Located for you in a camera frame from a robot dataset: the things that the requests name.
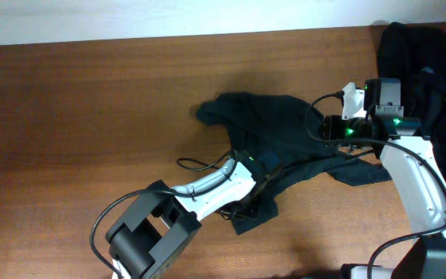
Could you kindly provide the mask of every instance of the black cloth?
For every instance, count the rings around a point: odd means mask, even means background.
[[[291,96],[240,92],[221,94],[197,110],[196,116],[203,123],[226,127],[233,149],[254,155],[272,150],[284,166],[259,194],[257,220],[232,220],[237,234],[276,217],[275,196],[322,172],[352,186],[391,180],[383,167],[363,160],[346,160],[338,151],[313,141],[304,127],[307,124],[311,131],[317,131],[324,117],[312,109],[304,122],[308,107],[306,102]]]
[[[446,180],[446,34],[394,22],[383,32],[377,62],[380,77],[402,81],[404,115],[421,119]]]

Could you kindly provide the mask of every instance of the folded black fabric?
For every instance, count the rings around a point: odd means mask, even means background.
[[[377,61],[380,77],[402,81],[404,115],[421,119],[446,180],[446,34],[394,22],[383,32]]]
[[[391,180],[381,166],[363,160],[347,160],[323,143],[313,141],[304,129],[317,131],[324,117],[313,109],[307,119],[306,102],[291,96],[253,95],[247,92],[221,94],[197,110],[197,118],[228,130],[233,149],[261,154],[272,150],[282,160],[280,175],[258,197],[258,218],[232,220],[237,234],[244,233],[278,215],[275,196],[299,181],[327,171],[333,178],[356,186]]]

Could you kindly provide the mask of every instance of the white wall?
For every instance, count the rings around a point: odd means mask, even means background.
[[[446,0],[0,0],[0,44],[446,21]]]

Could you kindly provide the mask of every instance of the wooden tabletop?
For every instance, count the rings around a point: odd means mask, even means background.
[[[311,102],[363,84],[376,77],[381,29],[0,46],[0,278],[111,277],[87,239],[102,209],[158,179],[193,181],[204,174],[175,159],[212,161],[229,148],[223,127],[195,119],[200,103],[227,91]],[[319,109],[341,112],[337,102]],[[337,269],[410,231],[393,182],[350,187],[320,174],[276,201],[280,216],[241,236],[207,217],[166,277]],[[127,203],[98,230],[105,255],[105,231]],[[395,266],[410,246],[377,263]]]

